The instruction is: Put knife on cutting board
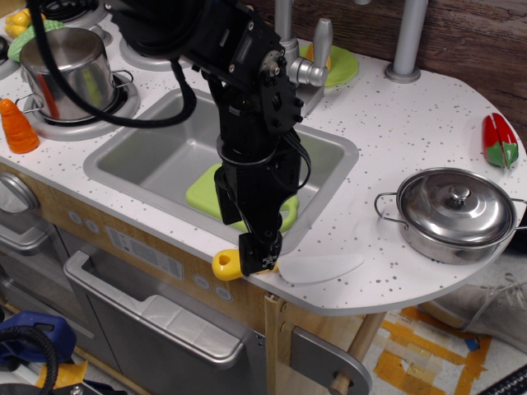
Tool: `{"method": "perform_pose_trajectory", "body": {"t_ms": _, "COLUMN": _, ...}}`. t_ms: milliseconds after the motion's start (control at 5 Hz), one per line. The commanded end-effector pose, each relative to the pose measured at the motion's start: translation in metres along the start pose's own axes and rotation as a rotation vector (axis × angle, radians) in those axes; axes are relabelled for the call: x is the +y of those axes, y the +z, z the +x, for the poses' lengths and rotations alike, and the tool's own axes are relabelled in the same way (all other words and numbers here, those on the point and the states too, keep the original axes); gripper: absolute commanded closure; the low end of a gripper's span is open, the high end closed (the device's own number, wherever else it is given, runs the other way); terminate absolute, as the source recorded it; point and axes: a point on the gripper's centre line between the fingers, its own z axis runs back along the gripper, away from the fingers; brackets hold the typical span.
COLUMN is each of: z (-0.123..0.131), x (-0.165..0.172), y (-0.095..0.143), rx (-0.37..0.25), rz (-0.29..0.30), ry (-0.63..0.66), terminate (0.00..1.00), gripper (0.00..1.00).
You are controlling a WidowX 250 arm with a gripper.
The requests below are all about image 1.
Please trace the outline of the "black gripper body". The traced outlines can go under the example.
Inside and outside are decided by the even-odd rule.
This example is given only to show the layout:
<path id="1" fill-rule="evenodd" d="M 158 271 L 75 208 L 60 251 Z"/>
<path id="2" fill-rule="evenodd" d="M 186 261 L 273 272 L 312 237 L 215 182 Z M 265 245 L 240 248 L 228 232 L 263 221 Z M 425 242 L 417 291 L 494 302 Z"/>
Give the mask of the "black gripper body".
<path id="1" fill-rule="evenodd" d="M 301 154 L 284 139 L 271 151 L 238 152 L 217 141 L 222 166 L 214 176 L 222 222 L 239 221 L 260 244 L 279 240 L 282 204 L 296 194 Z"/>

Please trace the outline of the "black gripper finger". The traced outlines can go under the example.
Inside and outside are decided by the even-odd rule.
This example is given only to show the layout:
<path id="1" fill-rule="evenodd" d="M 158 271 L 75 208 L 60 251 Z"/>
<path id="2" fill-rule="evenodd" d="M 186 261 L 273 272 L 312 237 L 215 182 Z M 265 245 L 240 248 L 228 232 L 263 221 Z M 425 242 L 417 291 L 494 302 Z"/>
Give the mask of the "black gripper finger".
<path id="1" fill-rule="evenodd" d="M 262 243 L 251 233 L 239 236 L 240 269 L 244 276 L 252 273 L 274 269 L 282 250 L 282 234 L 277 234 L 277 240 Z"/>

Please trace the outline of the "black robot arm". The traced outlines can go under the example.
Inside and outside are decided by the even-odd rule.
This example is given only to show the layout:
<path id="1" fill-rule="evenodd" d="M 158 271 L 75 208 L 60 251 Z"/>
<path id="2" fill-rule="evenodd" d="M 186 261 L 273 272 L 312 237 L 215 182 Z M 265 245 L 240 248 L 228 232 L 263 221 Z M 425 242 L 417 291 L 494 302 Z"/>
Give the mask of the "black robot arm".
<path id="1" fill-rule="evenodd" d="M 237 1 L 111 1 L 109 8 L 135 51 L 173 66 L 184 58 L 208 83 L 220 122 L 214 183 L 222 221 L 247 229 L 236 251 L 214 258 L 215 275 L 273 269 L 282 205 L 301 188 L 301 166 L 310 161 L 295 131 L 302 102 L 279 36 Z"/>

